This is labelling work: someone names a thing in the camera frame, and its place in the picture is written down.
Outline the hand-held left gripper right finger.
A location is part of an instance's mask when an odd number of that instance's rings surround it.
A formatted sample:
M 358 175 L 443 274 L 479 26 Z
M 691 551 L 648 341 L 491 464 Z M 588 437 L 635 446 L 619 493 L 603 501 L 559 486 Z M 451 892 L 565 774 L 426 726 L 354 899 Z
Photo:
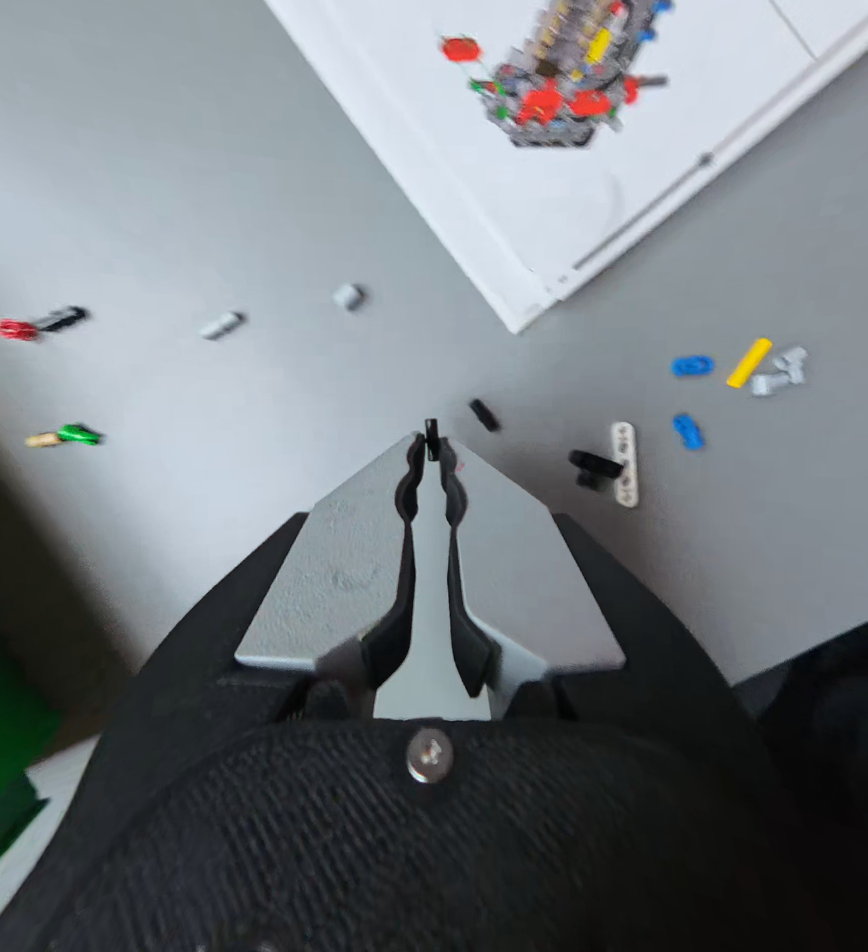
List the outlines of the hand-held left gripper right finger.
M 442 437 L 451 646 L 464 689 L 502 718 L 523 684 L 618 671 L 626 655 L 551 511 Z

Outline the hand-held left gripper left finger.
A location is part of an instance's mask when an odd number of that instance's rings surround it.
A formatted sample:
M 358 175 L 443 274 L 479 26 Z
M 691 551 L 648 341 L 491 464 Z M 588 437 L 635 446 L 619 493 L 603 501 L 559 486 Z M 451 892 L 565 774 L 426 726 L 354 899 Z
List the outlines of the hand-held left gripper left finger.
M 235 651 L 240 666 L 336 682 L 376 714 L 411 647 L 425 461 L 425 436 L 409 433 L 313 506 Z

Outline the black lego connector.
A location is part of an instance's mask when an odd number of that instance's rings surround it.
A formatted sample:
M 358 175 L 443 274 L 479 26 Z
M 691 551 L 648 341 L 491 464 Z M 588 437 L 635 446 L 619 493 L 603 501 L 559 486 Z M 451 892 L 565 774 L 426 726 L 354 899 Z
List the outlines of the black lego connector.
M 576 486 L 591 491 L 601 491 L 608 483 L 616 482 L 625 469 L 615 460 L 581 449 L 572 449 L 568 461 L 576 470 Z

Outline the white lego beam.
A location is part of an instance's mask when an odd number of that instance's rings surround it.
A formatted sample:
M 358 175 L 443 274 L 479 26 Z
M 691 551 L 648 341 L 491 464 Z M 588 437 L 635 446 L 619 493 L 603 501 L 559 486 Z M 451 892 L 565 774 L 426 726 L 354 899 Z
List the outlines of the white lego beam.
M 630 422 L 613 422 L 610 427 L 611 449 L 620 474 L 614 482 L 616 502 L 635 508 L 640 502 L 639 453 L 635 427 Z

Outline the yellow lego axle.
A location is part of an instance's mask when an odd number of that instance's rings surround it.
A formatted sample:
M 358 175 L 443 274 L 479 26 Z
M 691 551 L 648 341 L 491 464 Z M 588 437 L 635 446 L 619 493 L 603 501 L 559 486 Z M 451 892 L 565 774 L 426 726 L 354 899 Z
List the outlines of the yellow lego axle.
M 772 340 L 756 339 L 726 378 L 726 386 L 732 389 L 745 387 L 772 348 Z

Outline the lego instruction booklet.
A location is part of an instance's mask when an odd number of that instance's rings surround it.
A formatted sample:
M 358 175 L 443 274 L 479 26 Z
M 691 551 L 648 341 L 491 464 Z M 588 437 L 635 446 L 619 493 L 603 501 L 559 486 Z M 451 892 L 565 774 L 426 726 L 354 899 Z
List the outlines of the lego instruction booklet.
M 868 2 L 266 5 L 511 332 L 868 52 Z

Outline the person's dark clothing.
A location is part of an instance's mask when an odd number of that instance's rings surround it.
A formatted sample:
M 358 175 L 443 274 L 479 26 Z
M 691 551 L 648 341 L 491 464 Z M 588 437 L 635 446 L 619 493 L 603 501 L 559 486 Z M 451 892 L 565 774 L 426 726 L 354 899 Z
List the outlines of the person's dark clothing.
M 806 825 L 809 859 L 868 925 L 868 622 L 733 692 Z

